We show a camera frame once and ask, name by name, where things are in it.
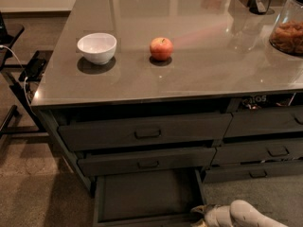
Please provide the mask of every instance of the open drawer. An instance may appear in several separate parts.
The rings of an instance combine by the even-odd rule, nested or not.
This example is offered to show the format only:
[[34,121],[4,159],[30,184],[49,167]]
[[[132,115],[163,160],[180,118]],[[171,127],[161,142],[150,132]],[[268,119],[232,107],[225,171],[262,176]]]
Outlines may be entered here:
[[303,138],[285,138],[222,144],[212,165],[242,164],[257,161],[292,160],[303,157]]
[[303,107],[246,110],[233,113],[224,137],[303,131]]
[[303,174],[302,160],[211,167],[206,171],[204,183],[218,183],[299,174]]
[[94,226],[181,227],[199,218],[190,209],[203,204],[197,169],[99,177]]

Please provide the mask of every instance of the white bowl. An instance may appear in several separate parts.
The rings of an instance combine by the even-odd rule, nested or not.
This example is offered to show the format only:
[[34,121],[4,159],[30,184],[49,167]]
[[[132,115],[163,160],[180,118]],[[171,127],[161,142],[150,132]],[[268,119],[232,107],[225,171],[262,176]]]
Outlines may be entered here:
[[91,63],[105,64],[116,52],[116,38],[106,33],[89,34],[78,41],[77,47]]

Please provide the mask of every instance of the chair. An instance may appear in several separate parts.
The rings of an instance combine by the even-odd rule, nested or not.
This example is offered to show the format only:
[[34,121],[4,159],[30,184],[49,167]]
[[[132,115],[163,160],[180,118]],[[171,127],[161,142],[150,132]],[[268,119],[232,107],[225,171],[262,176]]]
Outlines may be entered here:
[[[6,64],[6,60],[13,56],[13,53],[11,53],[11,48],[13,47],[14,43],[17,41],[19,36],[25,30],[22,25],[7,25],[6,29],[7,36],[5,40],[2,38],[1,41],[3,43],[1,45],[3,45],[3,47],[0,47],[0,73],[3,75],[6,82],[9,84],[9,88],[11,89],[11,91],[15,94],[22,106],[32,118],[33,122],[35,123],[35,126],[10,127],[10,120],[14,116],[20,115],[17,110],[17,106],[12,105],[7,116],[5,117],[4,121],[0,126],[0,138],[4,134],[45,132],[44,126],[30,108],[30,100],[27,98],[27,92],[30,91],[30,83],[39,84],[39,82],[41,81],[43,72],[47,67],[47,62],[51,57],[52,51],[36,51],[29,63],[26,65]],[[21,74],[19,78],[16,79],[13,73],[19,73],[20,71]],[[20,82],[27,82],[26,88],[24,88]]]

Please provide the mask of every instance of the cable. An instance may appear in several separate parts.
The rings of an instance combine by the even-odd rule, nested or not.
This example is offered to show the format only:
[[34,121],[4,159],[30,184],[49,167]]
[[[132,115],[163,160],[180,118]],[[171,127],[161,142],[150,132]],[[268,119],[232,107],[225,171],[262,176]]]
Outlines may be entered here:
[[0,44],[0,49],[6,48],[7,50],[9,50],[11,52],[11,54],[14,56],[14,58],[18,61],[18,63],[20,64],[22,69],[25,69],[24,66],[20,63],[19,58],[17,57],[17,55],[7,46]]
[[19,58],[17,57],[17,55],[16,55],[10,48],[8,48],[7,46],[0,44],[0,49],[3,49],[3,48],[6,48],[7,50],[9,50],[9,51],[11,52],[11,54],[14,56],[14,58],[18,61],[20,67],[21,67],[22,69],[24,69],[24,72],[25,72],[25,74],[26,74],[26,77],[25,77],[25,80],[24,80],[24,82],[23,82],[23,90],[24,90],[25,97],[26,97],[26,100],[27,100],[27,106],[28,106],[29,109],[31,110],[30,102],[29,102],[28,97],[27,97],[27,79],[28,79],[28,77],[27,77],[27,71],[25,70],[25,67],[20,63],[20,60],[19,60]]

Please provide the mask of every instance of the drawer front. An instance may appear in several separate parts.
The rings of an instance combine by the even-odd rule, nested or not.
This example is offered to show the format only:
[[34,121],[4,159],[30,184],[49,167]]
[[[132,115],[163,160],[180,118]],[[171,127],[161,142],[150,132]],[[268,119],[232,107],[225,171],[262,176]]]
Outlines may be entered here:
[[187,114],[81,122],[58,131],[70,150],[221,139],[231,114]]
[[256,161],[292,160],[303,157],[303,138],[224,144],[217,148],[212,165]]
[[303,131],[303,108],[276,108],[233,113],[225,137]]
[[259,179],[303,174],[303,161],[255,164],[210,168],[206,171],[204,183]]
[[214,148],[175,148],[91,156],[78,161],[83,175],[101,176],[126,172],[209,166]]

